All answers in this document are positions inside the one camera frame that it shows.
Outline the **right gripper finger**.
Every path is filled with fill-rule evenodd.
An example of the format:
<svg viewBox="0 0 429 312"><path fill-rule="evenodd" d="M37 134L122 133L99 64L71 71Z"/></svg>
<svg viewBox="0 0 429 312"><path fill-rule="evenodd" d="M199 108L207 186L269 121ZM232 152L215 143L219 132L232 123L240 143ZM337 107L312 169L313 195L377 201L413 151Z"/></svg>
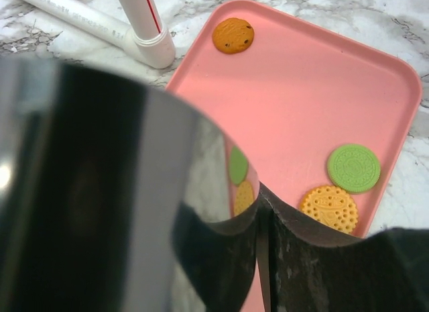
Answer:
<svg viewBox="0 0 429 312"><path fill-rule="evenodd" d="M261 186L257 257L267 311L427 311L428 231L361 239Z"/></svg>

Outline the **yellow round biscuit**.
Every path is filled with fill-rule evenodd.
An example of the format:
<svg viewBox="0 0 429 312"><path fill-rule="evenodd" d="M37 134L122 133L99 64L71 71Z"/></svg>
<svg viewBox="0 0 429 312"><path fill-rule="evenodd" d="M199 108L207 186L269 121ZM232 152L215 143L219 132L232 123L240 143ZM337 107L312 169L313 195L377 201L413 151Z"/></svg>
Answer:
<svg viewBox="0 0 429 312"><path fill-rule="evenodd" d="M357 205L345 190L322 185L309 190L299 209L314 220L337 231L351 234L359 220Z"/></svg>

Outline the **green round pastry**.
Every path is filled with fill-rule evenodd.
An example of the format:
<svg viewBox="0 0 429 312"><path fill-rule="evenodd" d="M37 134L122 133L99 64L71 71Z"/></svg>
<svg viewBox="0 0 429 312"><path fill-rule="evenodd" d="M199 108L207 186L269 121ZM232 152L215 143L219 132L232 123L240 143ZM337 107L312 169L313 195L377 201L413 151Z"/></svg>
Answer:
<svg viewBox="0 0 429 312"><path fill-rule="evenodd" d="M381 175L378 157L360 144L344 144L331 152L326 163L330 180L349 193L373 188Z"/></svg>

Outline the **pink serving tray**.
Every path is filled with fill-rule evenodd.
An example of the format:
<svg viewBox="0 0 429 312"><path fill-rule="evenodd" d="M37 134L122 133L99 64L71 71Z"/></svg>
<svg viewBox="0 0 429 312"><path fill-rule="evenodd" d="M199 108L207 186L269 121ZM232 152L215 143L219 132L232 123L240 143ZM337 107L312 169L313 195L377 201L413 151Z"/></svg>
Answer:
<svg viewBox="0 0 429 312"><path fill-rule="evenodd" d="M245 51L225 54L212 33L232 17L249 22L255 37ZM344 144L370 149L379 180L364 193L347 191L359 220L346 234L361 239L370 237L422 97L418 75L402 60L250 0L213 12L167 88L217 121L249 156L262 186L300 212L309 190L336 186L326 168L332 151ZM267 311L258 281L243 308Z"/></svg>

